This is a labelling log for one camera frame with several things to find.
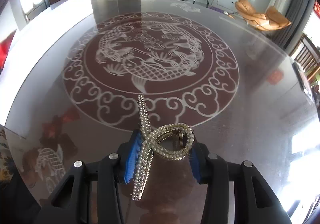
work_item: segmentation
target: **gray curtain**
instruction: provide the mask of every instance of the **gray curtain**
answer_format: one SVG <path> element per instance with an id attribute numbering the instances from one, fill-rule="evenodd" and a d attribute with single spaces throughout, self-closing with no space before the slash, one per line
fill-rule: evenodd
<path id="1" fill-rule="evenodd" d="M 272 36 L 272 40 L 282 49 L 286 49 L 292 38 L 296 33 L 302 33 L 300 24 L 303 19 L 310 17 L 309 9 L 307 6 L 311 0 L 292 0 L 289 9 L 286 13 L 286 18 L 292 22 L 292 24 L 284 29 L 278 30 Z"/>

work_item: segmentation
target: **wooden chair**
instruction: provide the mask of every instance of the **wooden chair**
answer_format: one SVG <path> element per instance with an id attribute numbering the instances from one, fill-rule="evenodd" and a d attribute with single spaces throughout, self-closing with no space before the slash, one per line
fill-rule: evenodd
<path id="1" fill-rule="evenodd" d="M 320 70 L 320 51 L 305 34 L 302 35 L 290 56 L 302 66 L 308 81 L 312 82 L 313 77 Z"/>

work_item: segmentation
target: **orange armchair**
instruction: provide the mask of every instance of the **orange armchair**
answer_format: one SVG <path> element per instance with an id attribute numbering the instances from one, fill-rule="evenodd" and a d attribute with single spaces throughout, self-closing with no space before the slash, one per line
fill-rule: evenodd
<path id="1" fill-rule="evenodd" d="M 273 6 L 270 6 L 266 13 L 258 13 L 248 0 L 239 0 L 235 3 L 235 6 L 248 24 L 262 31 L 279 30 L 291 24 Z"/>

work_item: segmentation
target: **screw head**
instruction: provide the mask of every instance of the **screw head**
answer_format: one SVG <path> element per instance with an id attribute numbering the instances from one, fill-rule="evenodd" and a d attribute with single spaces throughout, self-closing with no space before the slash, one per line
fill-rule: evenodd
<path id="1" fill-rule="evenodd" d="M 80 167 L 81 165 L 82 165 L 82 161 L 76 161 L 76 162 L 73 164 L 73 166 L 76 167 L 76 168 Z"/>
<path id="2" fill-rule="evenodd" d="M 250 162 L 250 161 L 244 161 L 243 164 L 246 167 L 252 167 L 252 162 Z"/>
<path id="3" fill-rule="evenodd" d="M 115 160 L 115 159 L 117 159 L 118 157 L 119 157 L 119 155 L 118 155 L 117 153 L 115 153 L 115 152 L 109 155 L 109 158 L 110 158 L 111 160 Z"/>
<path id="4" fill-rule="evenodd" d="M 212 159 L 212 160 L 215 160 L 215 159 L 218 158 L 218 155 L 216 155 L 215 153 L 210 153 L 210 154 L 208 154 L 208 158 Z"/>

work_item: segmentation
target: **dining table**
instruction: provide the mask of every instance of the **dining table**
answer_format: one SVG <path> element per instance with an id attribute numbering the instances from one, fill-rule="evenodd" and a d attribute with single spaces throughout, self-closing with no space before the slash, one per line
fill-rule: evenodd
<path id="1" fill-rule="evenodd" d="M 44 16 L 29 24 L 46 24 L 41 30 L 20 32 L 12 47 L 16 60 L 25 49 L 32 55 L 39 45 L 42 52 L 28 69 L 19 61 L 20 70 L 10 75 L 23 79 L 16 92 L 10 92 L 14 78 L 8 83 L 10 102 L 1 98 L 9 103 L 0 123 L 11 154 L 40 205 L 75 161 L 100 161 L 140 129 L 143 95 L 152 129 L 186 123 L 225 161 L 251 161 L 285 211 L 299 201 L 290 217 L 303 222 L 320 194 L 320 123 L 303 75 L 282 49 L 244 21 L 188 2 L 70 4 L 50 14 L 59 26 L 69 22 L 61 34 L 46 36 L 54 22 Z M 57 16 L 62 8 L 75 18 Z M 15 59 L 5 65 L 0 89 Z M 230 182 L 229 223 L 233 189 Z M 187 157 L 171 161 L 155 154 L 140 201 L 132 200 L 132 190 L 132 181 L 119 185 L 127 224 L 201 221 L 207 185 L 197 183 Z M 97 223 L 96 182 L 90 194 L 91 222 Z"/>

